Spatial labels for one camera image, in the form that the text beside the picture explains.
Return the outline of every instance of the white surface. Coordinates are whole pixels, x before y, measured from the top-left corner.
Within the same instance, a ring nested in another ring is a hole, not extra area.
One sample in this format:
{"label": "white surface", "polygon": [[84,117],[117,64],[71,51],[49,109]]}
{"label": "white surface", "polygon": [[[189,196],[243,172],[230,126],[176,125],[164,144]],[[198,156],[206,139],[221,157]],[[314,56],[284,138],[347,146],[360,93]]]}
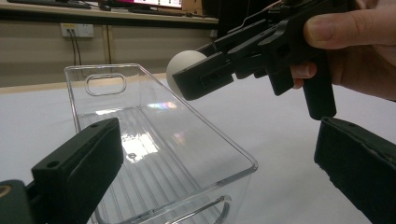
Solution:
{"label": "white surface", "polygon": [[[337,118],[396,143],[395,103],[334,91]],[[190,104],[259,162],[236,223],[370,223],[314,163],[319,122],[303,91],[276,97],[266,77],[249,77]],[[3,94],[0,105],[0,180],[27,184],[30,168],[75,133],[67,90]]]}

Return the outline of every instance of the black plastic part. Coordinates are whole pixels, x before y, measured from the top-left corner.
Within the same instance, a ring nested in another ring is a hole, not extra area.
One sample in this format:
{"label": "black plastic part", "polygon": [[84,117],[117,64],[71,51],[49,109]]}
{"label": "black plastic part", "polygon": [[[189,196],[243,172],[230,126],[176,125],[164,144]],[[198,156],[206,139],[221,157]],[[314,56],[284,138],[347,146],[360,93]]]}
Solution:
{"label": "black plastic part", "polygon": [[196,51],[203,53],[206,57],[209,57],[210,55],[216,53],[215,47],[213,46],[212,43],[204,45],[198,48]]}
{"label": "black plastic part", "polygon": [[217,39],[214,42],[215,49],[216,51],[222,51],[223,53],[227,53],[235,46],[244,43],[254,35],[258,35],[263,30],[267,29],[267,27],[267,20],[256,21],[249,26],[242,27],[239,30],[230,33],[229,35]]}
{"label": "black plastic part", "polygon": [[305,99],[312,119],[332,117],[336,114],[336,108],[326,53],[323,49],[308,46],[302,30],[305,22],[315,15],[347,10],[347,1],[341,5],[330,0],[318,1],[281,21],[276,32],[259,44],[276,95],[293,86],[291,77],[286,78],[286,74],[290,73],[291,64],[304,61],[317,63],[317,75],[304,84]]}
{"label": "black plastic part", "polygon": [[247,55],[251,54],[252,51],[258,51],[257,46],[261,41],[269,36],[273,35],[276,31],[277,26],[272,26],[265,30],[264,32],[259,33],[258,35],[252,36],[249,40],[241,43],[240,45],[230,49],[228,51],[228,56],[231,60],[238,60]]}
{"label": "black plastic part", "polygon": [[256,72],[265,69],[262,64],[262,56],[260,54],[233,61],[233,67],[238,79],[249,77]]}
{"label": "black plastic part", "polygon": [[43,196],[37,192],[35,188],[35,182],[30,183],[26,186],[26,191],[29,197],[30,208],[35,217],[35,223],[47,223],[50,214],[46,203],[43,200]]}
{"label": "black plastic part", "polygon": [[265,77],[265,76],[267,76],[267,70],[265,70],[265,68],[260,69],[259,71],[254,73],[255,78]]}
{"label": "black plastic part", "polygon": [[232,74],[233,67],[219,52],[173,74],[173,78],[183,97],[195,100],[233,82]]}
{"label": "black plastic part", "polygon": [[87,127],[38,163],[32,173],[48,209],[48,223],[87,223],[122,161],[119,122],[107,119]]}
{"label": "black plastic part", "polygon": [[333,117],[337,110],[326,52],[322,51],[312,62],[317,65],[317,74],[305,80],[303,85],[309,115],[316,120]]}
{"label": "black plastic part", "polygon": [[340,119],[321,122],[315,162],[374,224],[396,223],[396,146]]}
{"label": "black plastic part", "polygon": [[268,74],[268,77],[270,78],[274,94],[277,96],[290,90],[294,86],[290,69],[283,69],[280,72]]}
{"label": "black plastic part", "polygon": [[0,223],[36,224],[26,188],[20,180],[0,182]]}

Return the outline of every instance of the ping pong ball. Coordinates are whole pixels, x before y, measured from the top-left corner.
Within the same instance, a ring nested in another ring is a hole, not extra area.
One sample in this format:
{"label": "ping pong ball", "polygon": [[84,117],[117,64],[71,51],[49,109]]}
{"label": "ping pong ball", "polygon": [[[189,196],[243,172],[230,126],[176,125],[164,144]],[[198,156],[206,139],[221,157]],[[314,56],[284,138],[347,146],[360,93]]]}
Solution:
{"label": "ping pong ball", "polygon": [[181,51],[179,54],[175,55],[171,59],[166,68],[166,81],[168,82],[169,88],[178,96],[182,97],[180,88],[177,86],[175,80],[173,79],[173,74],[204,60],[206,56],[196,50],[185,50]]}

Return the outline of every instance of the transparent plastic box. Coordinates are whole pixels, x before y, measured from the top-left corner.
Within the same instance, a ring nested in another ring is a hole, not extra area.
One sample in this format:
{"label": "transparent plastic box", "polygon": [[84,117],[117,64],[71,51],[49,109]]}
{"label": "transparent plastic box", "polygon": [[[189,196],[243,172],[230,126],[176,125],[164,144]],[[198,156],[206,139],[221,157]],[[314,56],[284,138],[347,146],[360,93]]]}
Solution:
{"label": "transparent plastic box", "polygon": [[232,224],[257,162],[138,64],[64,69],[77,132],[120,121],[124,164],[92,223]]}

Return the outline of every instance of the screen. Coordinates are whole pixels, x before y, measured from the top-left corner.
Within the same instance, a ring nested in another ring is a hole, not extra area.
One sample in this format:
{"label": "screen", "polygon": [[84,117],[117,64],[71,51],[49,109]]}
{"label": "screen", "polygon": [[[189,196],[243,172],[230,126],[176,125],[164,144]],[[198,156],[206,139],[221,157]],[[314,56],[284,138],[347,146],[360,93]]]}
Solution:
{"label": "screen", "polygon": [[177,7],[181,8],[182,0],[118,0],[124,3],[136,3],[150,5],[154,7]]}

